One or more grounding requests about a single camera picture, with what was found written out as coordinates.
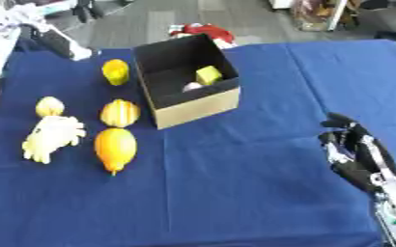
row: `orange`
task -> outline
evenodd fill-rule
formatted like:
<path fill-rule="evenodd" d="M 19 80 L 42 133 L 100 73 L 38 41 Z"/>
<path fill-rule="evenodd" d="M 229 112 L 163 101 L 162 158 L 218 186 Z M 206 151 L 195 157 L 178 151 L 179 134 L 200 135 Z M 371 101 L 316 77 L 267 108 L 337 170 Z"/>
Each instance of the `orange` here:
<path fill-rule="evenodd" d="M 101 71 L 111 85 L 119 86 L 128 81 L 128 65 L 120 59 L 106 62 Z"/>
<path fill-rule="evenodd" d="M 122 128 L 108 128 L 98 134 L 95 151 L 105 169 L 115 176 L 136 155 L 136 139 L 130 131 Z"/>

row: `toy orange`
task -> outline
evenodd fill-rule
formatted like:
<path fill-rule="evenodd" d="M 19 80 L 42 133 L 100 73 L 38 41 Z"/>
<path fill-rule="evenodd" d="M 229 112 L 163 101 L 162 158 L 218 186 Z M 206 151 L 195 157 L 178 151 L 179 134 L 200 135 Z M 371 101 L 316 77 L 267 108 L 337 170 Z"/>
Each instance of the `toy orange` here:
<path fill-rule="evenodd" d="M 120 59 L 106 62 L 101 71 L 111 85 L 119 86 L 128 81 L 128 65 Z"/>
<path fill-rule="evenodd" d="M 108 126 L 126 127 L 135 123 L 139 115 L 138 106 L 129 101 L 115 99 L 103 107 L 100 120 Z"/>
<path fill-rule="evenodd" d="M 98 134 L 95 151 L 105 169 L 115 176 L 136 155 L 137 144 L 130 131 L 122 128 L 108 128 Z"/>

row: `open box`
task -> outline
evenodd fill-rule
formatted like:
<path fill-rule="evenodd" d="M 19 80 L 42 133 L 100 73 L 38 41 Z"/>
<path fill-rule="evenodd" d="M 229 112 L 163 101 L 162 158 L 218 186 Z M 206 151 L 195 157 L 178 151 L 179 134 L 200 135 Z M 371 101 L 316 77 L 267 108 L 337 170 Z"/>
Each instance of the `open box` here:
<path fill-rule="evenodd" d="M 133 50 L 138 76 L 158 129 L 237 108 L 239 76 L 207 35 L 138 46 Z M 196 70 L 215 66 L 222 80 L 183 92 Z"/>

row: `yellow fruit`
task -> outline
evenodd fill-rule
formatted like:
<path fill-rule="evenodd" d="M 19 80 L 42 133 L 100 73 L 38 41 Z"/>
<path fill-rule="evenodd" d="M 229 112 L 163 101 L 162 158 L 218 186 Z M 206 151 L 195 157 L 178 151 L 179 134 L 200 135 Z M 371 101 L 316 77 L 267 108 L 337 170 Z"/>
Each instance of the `yellow fruit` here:
<path fill-rule="evenodd" d="M 139 107 L 129 101 L 115 99 L 105 105 L 100 114 L 100 120 L 108 126 L 126 127 L 139 119 Z"/>
<path fill-rule="evenodd" d="M 125 61 L 110 60 L 103 65 L 101 70 L 111 85 L 119 86 L 128 81 L 128 65 Z"/>
<path fill-rule="evenodd" d="M 98 134 L 95 151 L 105 169 L 115 176 L 136 155 L 137 144 L 130 131 L 108 128 Z"/>
<path fill-rule="evenodd" d="M 207 66 L 196 71 L 196 81 L 203 86 L 212 85 L 222 79 L 222 74 L 214 66 Z"/>
<path fill-rule="evenodd" d="M 41 117 L 46 116 L 60 116 L 65 110 L 65 105 L 62 101 L 53 96 L 46 96 L 39 100 L 36 105 L 36 113 Z"/>

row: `floor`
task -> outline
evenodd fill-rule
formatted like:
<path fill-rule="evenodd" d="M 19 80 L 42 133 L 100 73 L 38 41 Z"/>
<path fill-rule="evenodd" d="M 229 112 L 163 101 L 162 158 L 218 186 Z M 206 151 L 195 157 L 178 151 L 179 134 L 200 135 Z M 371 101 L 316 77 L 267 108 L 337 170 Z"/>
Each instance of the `floor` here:
<path fill-rule="evenodd" d="M 288 11 L 271 12 L 267 0 L 135 0 L 126 7 L 100 2 L 107 16 L 80 24 L 71 14 L 52 21 L 84 45 L 132 47 L 167 39 L 168 26 L 213 23 L 232 31 L 238 44 L 371 39 L 377 30 L 396 31 L 396 7 L 362 12 L 361 25 L 334 32 L 299 31 Z"/>

